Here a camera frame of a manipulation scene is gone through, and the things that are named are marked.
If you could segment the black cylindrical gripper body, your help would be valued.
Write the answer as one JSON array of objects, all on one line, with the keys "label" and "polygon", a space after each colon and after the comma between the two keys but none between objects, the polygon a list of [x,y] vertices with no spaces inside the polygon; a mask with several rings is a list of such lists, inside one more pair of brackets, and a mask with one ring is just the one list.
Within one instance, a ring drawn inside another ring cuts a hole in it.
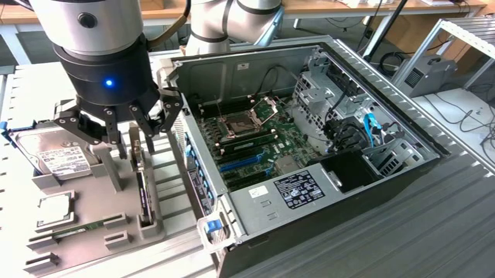
[{"label": "black cylindrical gripper body", "polygon": [[71,53],[59,45],[53,50],[75,87],[81,111],[103,119],[104,109],[111,108],[119,122],[133,120],[131,105],[149,112],[159,92],[144,35],[127,49],[103,56]]}]

